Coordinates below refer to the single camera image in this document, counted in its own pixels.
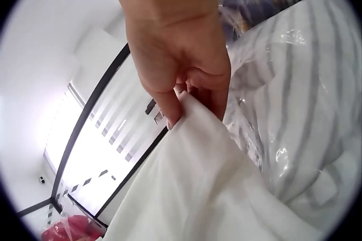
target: red fabric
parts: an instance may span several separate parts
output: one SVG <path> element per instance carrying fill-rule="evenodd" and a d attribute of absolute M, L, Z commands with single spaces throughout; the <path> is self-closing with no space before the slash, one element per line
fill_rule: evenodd
<path fill-rule="evenodd" d="M 94 228 L 88 227 L 88 218 L 82 215 L 74 215 L 68 218 L 69 230 L 72 238 L 70 239 L 62 222 L 54 224 L 44 231 L 41 235 L 42 241 L 76 241 L 82 237 L 89 237 L 89 241 L 95 241 L 101 236 Z"/>

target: striped fabric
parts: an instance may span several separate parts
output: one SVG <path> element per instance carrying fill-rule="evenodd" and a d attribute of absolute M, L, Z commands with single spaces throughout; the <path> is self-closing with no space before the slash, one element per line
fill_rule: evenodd
<path fill-rule="evenodd" d="M 329 227 L 361 179 L 361 25 L 345 0 L 303 0 L 229 55 L 232 138 L 275 196 Z"/>

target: white fabric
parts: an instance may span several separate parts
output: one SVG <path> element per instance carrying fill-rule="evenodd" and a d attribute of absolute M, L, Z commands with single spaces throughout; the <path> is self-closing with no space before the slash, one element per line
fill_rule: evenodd
<path fill-rule="evenodd" d="M 155 148 L 104 241 L 316 240 L 268 192 L 226 127 L 187 92 L 185 115 Z"/>

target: white wall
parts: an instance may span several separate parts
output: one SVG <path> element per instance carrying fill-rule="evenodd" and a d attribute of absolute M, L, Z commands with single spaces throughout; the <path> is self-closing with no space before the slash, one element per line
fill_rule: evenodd
<path fill-rule="evenodd" d="M 15 6 L 0 47 L 0 170 L 8 189 L 17 191 L 41 172 L 53 104 L 80 65 L 72 55 L 80 37 L 119 12 L 117 0 L 20 0 Z M 21 202 L 36 187 L 11 193 Z"/>

